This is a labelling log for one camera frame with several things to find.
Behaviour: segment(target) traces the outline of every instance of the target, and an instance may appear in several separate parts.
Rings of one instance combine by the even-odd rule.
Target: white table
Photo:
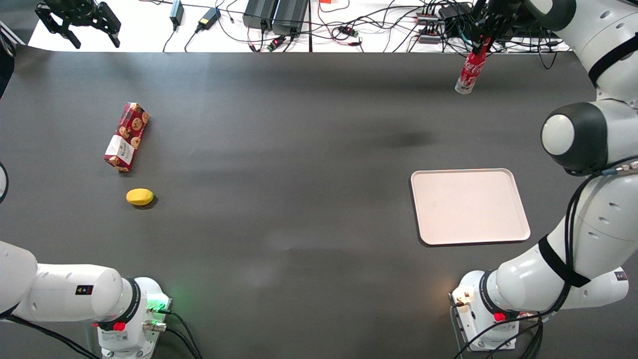
[[[225,30],[230,36],[238,40],[247,40],[248,33],[252,42],[259,47],[261,32],[259,29],[251,29],[248,31],[242,21],[241,13],[246,9],[246,3],[248,0],[237,0],[230,7],[230,11],[237,11],[241,13],[228,13],[226,6],[231,3],[232,0],[217,0],[217,6],[221,9],[221,19],[218,23],[208,31],[202,31],[198,33],[193,41],[188,46],[188,52],[251,52],[246,43],[237,42],[228,37],[223,30]],[[325,22],[347,22],[349,20],[356,19],[362,15],[371,13],[373,11],[388,7],[390,0],[366,0],[365,3],[358,3],[357,0],[350,0],[350,6],[343,10],[338,10],[330,13],[319,12],[318,0],[311,0],[312,7],[312,22],[320,24]],[[164,47],[164,43],[172,33],[172,24],[168,18],[172,5],[170,3],[163,3],[155,5],[148,1],[139,0],[107,0],[108,5],[113,9],[113,12],[117,15],[118,19],[122,22],[122,27],[119,33],[119,39],[121,45],[119,48],[115,48],[108,36],[97,29],[92,27],[71,27],[71,30],[76,34],[78,39],[82,42],[80,49],[76,49],[68,41],[62,38],[59,34],[50,34],[45,26],[39,22],[36,29],[29,41],[29,46],[38,47],[45,50],[55,51],[88,51],[88,52],[161,52]],[[200,6],[215,6],[216,3],[213,0],[184,0],[184,4],[194,4]],[[348,0],[333,0],[332,4],[321,4],[324,11],[343,8],[347,5]],[[423,5],[419,0],[397,0],[393,6],[419,6]],[[399,17],[408,12],[409,8],[391,9],[388,11],[386,23],[389,26],[393,24]],[[184,18],[182,20],[182,26],[178,28],[176,34],[166,46],[167,52],[184,52],[184,45],[193,34],[198,20],[204,15],[207,8],[197,8],[192,6],[184,7]],[[229,14],[233,17],[234,23],[231,22]],[[384,11],[372,15],[375,20],[381,21]],[[386,44],[390,37],[390,42],[387,45],[387,52],[391,52],[397,46],[398,52],[406,52],[408,49],[408,41],[405,41],[401,46],[399,44],[410,33],[410,29],[415,26],[415,19],[405,18],[399,25],[403,27],[395,27],[391,33],[387,29],[378,29],[369,24],[356,26],[355,29],[359,31],[360,37],[363,39],[363,49],[365,52],[383,52],[386,48]],[[304,30],[308,30],[308,24],[304,26]],[[329,36],[328,30],[323,26],[313,26],[313,34],[320,36]],[[267,31],[265,38],[274,38],[272,32]],[[354,38],[350,38],[352,42],[357,41]],[[451,43],[456,44],[456,48],[448,46],[445,51],[461,51],[463,41],[461,39],[451,39]],[[309,45],[309,36],[302,35],[295,39],[288,52],[307,52]],[[412,52],[441,52],[443,45],[424,45],[416,44],[412,49]],[[510,49],[510,52],[515,52],[517,49]],[[566,45],[560,45],[555,50],[568,50]],[[351,47],[347,45],[340,45],[327,40],[313,36],[313,51],[315,52],[360,52],[358,47]]]

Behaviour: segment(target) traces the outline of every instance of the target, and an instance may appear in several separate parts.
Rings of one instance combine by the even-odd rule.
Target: red button
[[[123,331],[125,327],[126,327],[126,323],[122,323],[120,321],[113,324],[113,330],[115,330],[116,332]]]

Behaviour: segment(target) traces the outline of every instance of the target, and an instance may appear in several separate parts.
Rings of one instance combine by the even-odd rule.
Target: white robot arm
[[[8,183],[0,164],[0,202]],[[40,264],[28,250],[0,241],[0,320],[90,321],[104,357],[150,358],[165,329],[170,298],[150,278],[126,278],[92,264]]]
[[[526,6],[571,46],[597,91],[594,102],[552,112],[541,133],[557,163],[589,178],[577,191],[573,217],[497,270],[466,274],[450,294],[474,351],[513,349],[516,340],[508,340],[519,331],[513,319],[520,312],[550,316],[565,288],[562,309],[623,299],[628,280],[620,266],[638,248],[638,162],[627,164],[638,155],[638,6],[625,0],[526,0]],[[499,322],[505,324],[481,334]]]

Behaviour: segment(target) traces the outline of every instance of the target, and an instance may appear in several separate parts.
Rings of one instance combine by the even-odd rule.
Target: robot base
[[[453,304],[463,302],[464,305],[456,307],[457,324],[459,325],[465,343],[474,339],[480,332],[488,327],[496,324],[494,314],[490,313],[479,293],[479,282],[483,277],[483,271],[471,271],[462,279],[459,286],[450,293],[450,299]],[[499,325],[496,328],[476,338],[469,349],[471,351],[489,351],[503,344],[507,339],[518,334],[519,323],[507,323]],[[502,346],[499,350],[514,349],[516,339],[512,339],[509,344]]]
[[[160,333],[144,330],[145,323],[164,323],[165,314],[151,309],[170,308],[171,299],[162,292],[160,285],[150,278],[136,278],[140,286],[140,305],[122,331],[106,331],[98,328],[98,340],[102,358],[150,359],[153,356]]]

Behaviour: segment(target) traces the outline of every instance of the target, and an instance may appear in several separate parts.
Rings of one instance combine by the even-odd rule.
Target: robot arm end effector
[[[117,35],[121,23],[107,3],[96,4],[93,0],[45,0],[44,3],[38,3],[35,12],[50,33],[62,35],[76,49],[79,49],[82,43],[73,31],[69,30],[69,25],[95,27],[105,32],[115,47],[120,45]],[[62,24],[58,24],[51,14],[62,19]]]

